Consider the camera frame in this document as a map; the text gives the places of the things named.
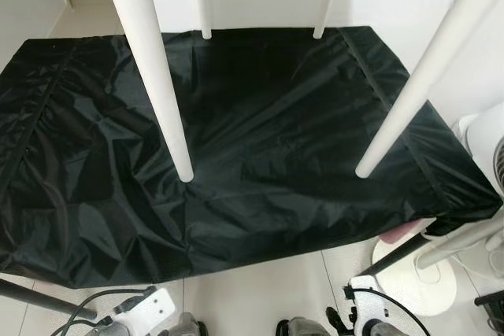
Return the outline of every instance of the black cord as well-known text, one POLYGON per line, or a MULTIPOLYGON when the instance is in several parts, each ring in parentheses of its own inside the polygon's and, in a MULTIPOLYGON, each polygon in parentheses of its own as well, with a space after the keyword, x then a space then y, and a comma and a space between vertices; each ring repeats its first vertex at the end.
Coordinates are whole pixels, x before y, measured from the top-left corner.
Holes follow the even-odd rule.
POLYGON ((66 322, 66 324, 62 328, 61 336, 65 336, 67 334, 67 332, 69 331, 69 328, 72 326, 73 320, 79 314, 79 311, 82 310, 85 305, 87 305, 89 302, 91 302, 95 298, 101 297, 103 295, 109 295, 109 294, 137 294, 137 293, 143 294, 145 292, 146 292, 146 289, 111 289, 111 290, 100 291, 99 293, 91 295, 90 297, 85 299, 79 306, 77 306, 76 310, 71 314, 69 321, 66 322))
POLYGON ((352 288, 351 289, 354 293, 358 292, 358 291, 361 291, 363 293, 371 293, 371 294, 375 294, 379 297, 382 297, 382 298, 385 298, 386 300, 392 302, 394 305, 396 305, 397 307, 399 307, 401 310, 403 310, 406 314, 408 314, 411 319, 413 319, 415 321, 416 324, 418 324, 418 326, 420 326, 420 328, 423 330, 423 332, 427 335, 427 336, 431 336, 431 334, 428 333, 428 330, 427 328, 425 328, 424 324, 422 324, 422 322, 409 310, 407 309, 406 307, 404 307, 404 305, 401 305, 399 302, 397 302, 394 298, 391 298, 389 297, 388 295, 386 294, 383 294, 381 293, 380 291, 376 291, 376 290, 373 290, 373 289, 354 289, 352 288))
MULTIPOLYGON (((79 320, 74 320, 73 322, 71 322, 70 327, 74 326, 76 324, 84 324, 86 326, 93 327, 93 328, 95 328, 98 325, 96 323, 90 322, 89 320, 79 319, 79 320)), ((63 328, 65 328, 65 326, 66 326, 66 324, 63 324, 55 332, 50 334, 50 336, 56 336, 57 334, 59 334, 63 330, 63 328)))

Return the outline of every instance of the white tile floor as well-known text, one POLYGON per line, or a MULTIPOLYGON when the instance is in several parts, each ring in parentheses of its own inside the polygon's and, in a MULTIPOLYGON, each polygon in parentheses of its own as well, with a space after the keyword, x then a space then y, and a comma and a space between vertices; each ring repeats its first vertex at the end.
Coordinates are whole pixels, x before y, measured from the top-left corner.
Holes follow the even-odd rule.
MULTIPOLYGON (((67 9, 61 16, 52 37, 122 33, 111 0, 71 2, 73 9, 67 9)), ((376 26, 375 29, 396 51, 408 69, 414 67, 424 49, 419 39, 411 40, 411 36, 417 33, 412 34, 407 28, 401 33, 390 26, 376 26)), ((424 31, 418 33, 431 34, 434 29, 435 26, 427 26, 424 31)), ((212 336, 273 335, 278 320, 293 316, 316 319, 335 334, 327 324, 324 310, 330 305, 337 307, 342 314, 349 313, 351 303, 344 299, 341 287, 347 284, 349 278, 369 266, 375 243, 376 239, 372 239, 322 252, 169 282, 163 286, 170 292, 177 313, 193 312, 207 324, 212 336)), ((464 264, 479 273, 492 275, 487 266, 487 253, 481 244, 459 253, 459 256, 464 264)), ((485 311, 475 307, 473 299, 478 294, 504 289, 504 280, 487 280, 479 275, 468 275, 458 264, 453 263, 453 266, 458 281, 456 301, 453 307, 442 315, 423 318, 425 325, 433 336, 495 334, 487 327, 485 311)), ((30 279, 6 275, 2 277, 74 303, 81 302, 85 297, 101 290, 69 290, 30 279)), ((100 316, 104 316, 120 303, 121 298, 124 296, 105 297, 97 300, 91 307, 96 308, 100 316)), ((401 317, 412 336, 421 334, 403 314, 393 312, 392 315, 401 317)), ((2 335, 49 335, 65 320, 65 315, 0 297, 2 335)), ((350 326, 346 315, 343 321, 350 326)), ((176 316, 173 316, 162 327, 170 327, 175 322, 176 316)), ((84 333, 85 327, 76 327, 70 334, 84 333)))

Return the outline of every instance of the wrinkled black fabric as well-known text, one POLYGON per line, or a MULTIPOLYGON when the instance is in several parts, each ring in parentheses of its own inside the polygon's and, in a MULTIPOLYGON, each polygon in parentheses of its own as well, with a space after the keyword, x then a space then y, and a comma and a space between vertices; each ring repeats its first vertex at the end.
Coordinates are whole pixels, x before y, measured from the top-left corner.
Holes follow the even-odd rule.
POLYGON ((0 76, 0 270, 70 287, 161 282, 495 213, 498 195, 430 104, 359 179, 408 73, 371 28, 311 35, 164 35, 191 183, 124 36, 27 41, 0 76))

